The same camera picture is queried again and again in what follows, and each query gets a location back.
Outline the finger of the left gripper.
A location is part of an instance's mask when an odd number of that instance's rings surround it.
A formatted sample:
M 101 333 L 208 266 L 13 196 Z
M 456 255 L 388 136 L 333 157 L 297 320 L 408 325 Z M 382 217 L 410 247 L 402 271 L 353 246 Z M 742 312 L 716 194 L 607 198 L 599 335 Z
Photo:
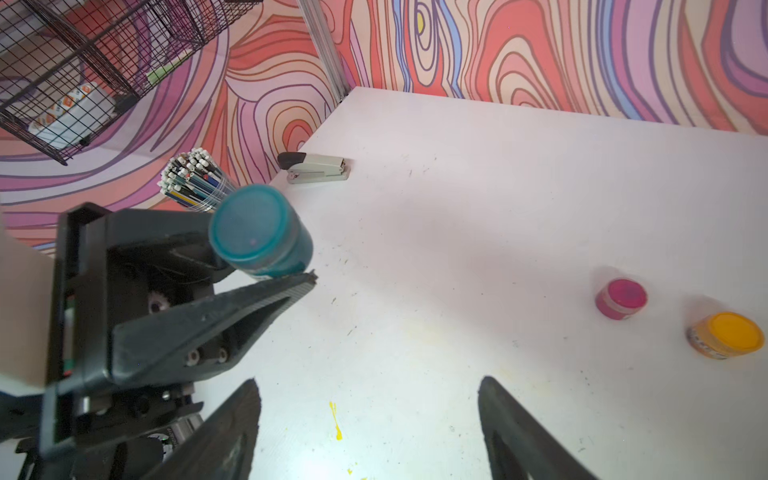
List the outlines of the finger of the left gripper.
M 315 286 L 313 272 L 261 281 L 117 325 L 116 384 L 182 384 L 237 365 L 256 340 Z
M 234 272 L 201 232 L 143 235 L 128 244 L 128 257 L 179 282 L 219 282 Z

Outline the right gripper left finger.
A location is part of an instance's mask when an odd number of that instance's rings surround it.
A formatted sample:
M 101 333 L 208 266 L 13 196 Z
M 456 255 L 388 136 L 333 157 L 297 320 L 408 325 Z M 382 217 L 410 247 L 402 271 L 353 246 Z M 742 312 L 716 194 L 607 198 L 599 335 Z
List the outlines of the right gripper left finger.
M 252 468 L 261 398 L 253 379 L 245 381 L 168 460 L 146 479 L 241 479 Z

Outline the magenta paint jar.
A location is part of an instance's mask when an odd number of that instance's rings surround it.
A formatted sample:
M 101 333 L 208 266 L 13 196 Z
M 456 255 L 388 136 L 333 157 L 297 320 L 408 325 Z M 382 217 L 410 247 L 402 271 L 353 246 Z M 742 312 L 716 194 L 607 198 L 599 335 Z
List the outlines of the magenta paint jar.
M 611 320 L 625 320 L 641 311 L 648 302 L 644 287 L 631 279 L 608 282 L 595 296 L 595 306 Z

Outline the magenta jar lid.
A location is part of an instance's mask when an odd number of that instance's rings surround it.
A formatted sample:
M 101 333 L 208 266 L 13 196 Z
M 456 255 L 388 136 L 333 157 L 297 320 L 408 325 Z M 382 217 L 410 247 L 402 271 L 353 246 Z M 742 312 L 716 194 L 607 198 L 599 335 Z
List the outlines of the magenta jar lid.
M 612 310 L 624 315 L 632 315 L 645 307 L 648 294 L 638 282 L 618 278 L 606 285 L 604 298 Z

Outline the teal jar lid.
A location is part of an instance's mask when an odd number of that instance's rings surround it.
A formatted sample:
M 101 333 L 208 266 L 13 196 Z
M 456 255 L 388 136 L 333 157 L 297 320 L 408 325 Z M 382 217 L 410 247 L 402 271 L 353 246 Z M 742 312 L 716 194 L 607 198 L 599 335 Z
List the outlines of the teal jar lid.
M 209 242 L 233 266 L 258 271 L 284 257 L 298 235 L 298 216 L 268 185 L 251 185 L 227 196 L 209 225 Z

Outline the orange jar lid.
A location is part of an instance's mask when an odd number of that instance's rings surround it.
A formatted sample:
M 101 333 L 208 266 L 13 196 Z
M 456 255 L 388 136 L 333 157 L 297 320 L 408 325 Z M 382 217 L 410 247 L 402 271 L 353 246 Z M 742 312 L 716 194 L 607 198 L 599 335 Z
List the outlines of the orange jar lid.
M 706 321 L 709 344 L 727 357 L 742 356 L 760 350 L 765 342 L 763 331 L 752 320 L 732 312 L 712 315 Z

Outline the teal paint jar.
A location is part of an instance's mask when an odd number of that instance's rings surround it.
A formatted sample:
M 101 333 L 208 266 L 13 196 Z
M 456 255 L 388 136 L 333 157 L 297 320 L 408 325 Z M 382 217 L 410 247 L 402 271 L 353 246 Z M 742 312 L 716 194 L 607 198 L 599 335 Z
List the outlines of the teal paint jar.
M 286 197 L 268 185 L 250 185 L 228 195 L 208 230 L 216 254 L 257 280 L 302 273 L 313 241 Z

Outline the orange paint jar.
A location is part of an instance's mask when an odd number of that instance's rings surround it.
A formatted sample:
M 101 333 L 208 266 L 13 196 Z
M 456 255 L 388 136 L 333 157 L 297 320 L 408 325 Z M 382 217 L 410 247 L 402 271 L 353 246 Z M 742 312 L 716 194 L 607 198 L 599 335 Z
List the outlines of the orange paint jar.
M 693 349 L 715 360 L 727 360 L 760 350 L 765 336 L 752 320 L 733 312 L 708 316 L 686 330 Z

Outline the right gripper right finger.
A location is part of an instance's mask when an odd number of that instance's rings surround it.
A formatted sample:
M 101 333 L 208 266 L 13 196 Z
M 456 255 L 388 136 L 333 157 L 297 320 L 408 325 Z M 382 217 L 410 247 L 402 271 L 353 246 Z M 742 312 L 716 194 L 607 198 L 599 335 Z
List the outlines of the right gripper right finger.
M 594 477 L 491 376 L 481 381 L 478 408 L 494 479 Z

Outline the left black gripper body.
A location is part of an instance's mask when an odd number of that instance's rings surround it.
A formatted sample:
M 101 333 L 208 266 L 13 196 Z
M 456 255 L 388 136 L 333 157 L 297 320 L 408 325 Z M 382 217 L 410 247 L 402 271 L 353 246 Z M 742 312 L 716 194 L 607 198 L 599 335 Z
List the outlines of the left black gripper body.
M 47 386 L 39 445 L 47 459 L 120 442 L 183 414 L 182 384 L 116 384 L 112 330 L 119 324 L 214 296 L 216 282 L 179 282 L 128 257 L 153 233 L 201 232 L 206 213 L 85 203 L 58 221 Z

